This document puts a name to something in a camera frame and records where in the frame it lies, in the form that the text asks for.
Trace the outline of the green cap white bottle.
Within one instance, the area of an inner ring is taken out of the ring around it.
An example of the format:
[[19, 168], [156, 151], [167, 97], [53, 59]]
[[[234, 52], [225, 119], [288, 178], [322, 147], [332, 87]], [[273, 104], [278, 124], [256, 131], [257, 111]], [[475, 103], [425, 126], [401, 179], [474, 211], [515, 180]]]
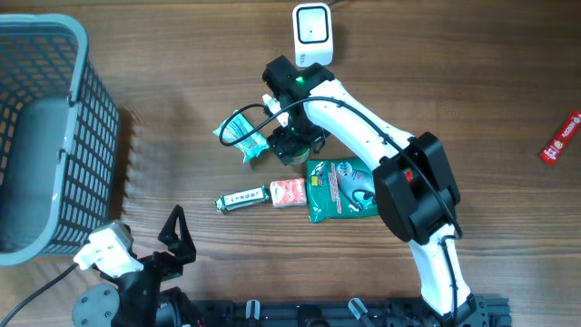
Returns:
[[310, 154], [309, 152], [304, 152], [302, 154], [298, 154], [296, 156], [293, 156], [291, 164], [292, 165], [303, 164], [308, 159], [309, 154]]

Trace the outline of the green 3M gloves packet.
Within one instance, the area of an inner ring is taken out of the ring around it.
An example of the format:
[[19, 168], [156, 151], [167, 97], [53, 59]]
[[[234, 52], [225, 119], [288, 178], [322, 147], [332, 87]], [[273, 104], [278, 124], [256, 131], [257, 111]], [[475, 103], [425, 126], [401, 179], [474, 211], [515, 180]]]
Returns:
[[358, 157], [308, 160], [306, 190], [312, 223], [379, 214], [371, 170]]

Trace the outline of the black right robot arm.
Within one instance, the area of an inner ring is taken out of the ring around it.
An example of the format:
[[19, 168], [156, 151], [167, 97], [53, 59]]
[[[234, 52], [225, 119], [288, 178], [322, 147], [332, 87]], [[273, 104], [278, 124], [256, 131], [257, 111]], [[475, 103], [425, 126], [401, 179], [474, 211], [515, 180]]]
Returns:
[[379, 217], [408, 243], [421, 297], [444, 323], [455, 326], [471, 295], [458, 263], [462, 237], [455, 207], [460, 195], [443, 144], [432, 133], [415, 136], [382, 120], [321, 64], [299, 70], [281, 55], [265, 66], [270, 120], [286, 114], [267, 142], [285, 165], [302, 151], [317, 152], [335, 136], [369, 169]]

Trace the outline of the green white candy bar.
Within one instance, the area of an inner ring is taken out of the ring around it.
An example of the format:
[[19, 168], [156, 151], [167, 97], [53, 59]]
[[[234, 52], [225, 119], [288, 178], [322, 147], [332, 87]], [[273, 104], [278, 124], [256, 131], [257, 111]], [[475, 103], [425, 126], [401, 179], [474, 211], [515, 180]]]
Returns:
[[221, 195], [214, 201], [214, 204], [219, 212], [230, 212], [257, 203], [265, 203], [269, 199], [270, 196], [266, 191], [265, 186], [262, 185], [235, 193]]

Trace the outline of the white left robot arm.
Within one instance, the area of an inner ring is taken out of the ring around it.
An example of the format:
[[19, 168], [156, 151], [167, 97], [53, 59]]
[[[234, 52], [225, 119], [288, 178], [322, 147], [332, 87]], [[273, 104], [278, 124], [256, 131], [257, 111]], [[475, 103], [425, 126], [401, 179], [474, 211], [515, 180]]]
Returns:
[[178, 278], [196, 260], [184, 210], [175, 205], [158, 234], [167, 246], [139, 258], [133, 251], [130, 228], [119, 220], [95, 229], [74, 263], [94, 269], [105, 280], [76, 301], [74, 325], [88, 326], [204, 326], [202, 312], [178, 287], [163, 291], [161, 284]]

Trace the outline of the orange white small box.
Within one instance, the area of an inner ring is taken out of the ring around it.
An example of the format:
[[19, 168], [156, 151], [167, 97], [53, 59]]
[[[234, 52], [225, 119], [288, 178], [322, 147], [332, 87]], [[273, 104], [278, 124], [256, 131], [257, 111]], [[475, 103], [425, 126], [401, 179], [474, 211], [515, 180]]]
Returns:
[[307, 203], [303, 178], [273, 181], [270, 184], [272, 204], [275, 208], [304, 205]]

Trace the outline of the teal white packet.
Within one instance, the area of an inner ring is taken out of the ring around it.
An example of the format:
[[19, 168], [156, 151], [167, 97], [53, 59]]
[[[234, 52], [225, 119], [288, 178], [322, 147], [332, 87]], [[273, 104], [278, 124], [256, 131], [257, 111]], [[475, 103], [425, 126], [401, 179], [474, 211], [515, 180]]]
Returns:
[[[226, 121], [213, 131], [216, 136], [222, 135], [222, 140], [226, 143], [232, 143], [254, 129], [254, 126], [246, 119], [243, 114], [235, 115], [232, 120], [224, 127]], [[243, 141], [235, 144], [243, 154], [243, 163], [247, 164], [252, 159], [258, 158], [262, 152], [269, 149], [266, 138], [256, 132]]]

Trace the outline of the red Nescafe sachet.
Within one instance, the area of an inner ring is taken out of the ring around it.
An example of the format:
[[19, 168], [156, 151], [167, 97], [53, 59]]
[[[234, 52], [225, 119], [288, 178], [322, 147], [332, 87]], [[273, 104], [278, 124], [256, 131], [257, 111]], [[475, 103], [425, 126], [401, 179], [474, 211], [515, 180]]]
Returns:
[[553, 166], [579, 128], [580, 128], [580, 112], [573, 111], [568, 116], [566, 122], [563, 124], [558, 133], [540, 152], [539, 158], [545, 164]]

